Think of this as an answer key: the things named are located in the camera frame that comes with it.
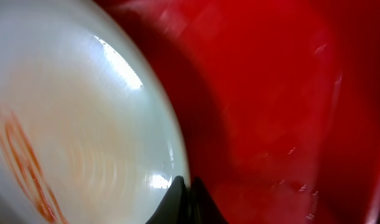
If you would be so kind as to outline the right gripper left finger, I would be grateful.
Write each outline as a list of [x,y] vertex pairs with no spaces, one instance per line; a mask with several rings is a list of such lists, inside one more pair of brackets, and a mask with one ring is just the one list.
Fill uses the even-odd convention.
[[182,176],[176,176],[146,224],[189,224],[188,194]]

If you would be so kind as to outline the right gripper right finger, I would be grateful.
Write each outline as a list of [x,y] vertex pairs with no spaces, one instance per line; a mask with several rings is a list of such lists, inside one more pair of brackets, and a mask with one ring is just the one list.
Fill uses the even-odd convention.
[[194,178],[189,197],[192,224],[228,224],[201,178]]

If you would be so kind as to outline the light blue plate top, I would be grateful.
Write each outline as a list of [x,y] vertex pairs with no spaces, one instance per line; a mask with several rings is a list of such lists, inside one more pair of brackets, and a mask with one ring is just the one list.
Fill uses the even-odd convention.
[[0,1],[0,223],[145,223],[180,128],[134,42],[93,1]]

